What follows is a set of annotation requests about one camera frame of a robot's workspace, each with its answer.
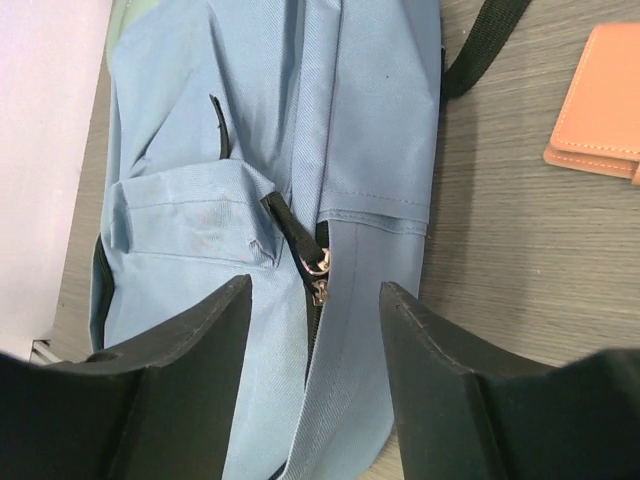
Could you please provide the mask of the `light blue backpack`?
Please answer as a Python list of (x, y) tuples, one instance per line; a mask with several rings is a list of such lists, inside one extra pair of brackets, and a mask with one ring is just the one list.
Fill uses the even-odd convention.
[(380, 287), (418, 291), (440, 110), (526, 9), (484, 2), (450, 66), (436, 1), (159, 1), (106, 54), (92, 346), (249, 275), (226, 478), (375, 461), (393, 424)]

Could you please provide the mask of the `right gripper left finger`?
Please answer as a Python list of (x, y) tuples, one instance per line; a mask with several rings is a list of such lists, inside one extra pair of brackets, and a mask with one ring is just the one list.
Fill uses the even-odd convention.
[(237, 276), (80, 363), (1, 358), (5, 479), (218, 479), (251, 315)]

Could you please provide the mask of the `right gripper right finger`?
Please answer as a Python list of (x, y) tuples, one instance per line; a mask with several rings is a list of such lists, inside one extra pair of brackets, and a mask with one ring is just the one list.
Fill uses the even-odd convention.
[(408, 479), (635, 479), (639, 353), (605, 349), (561, 367), (478, 337), (401, 286), (380, 319)]

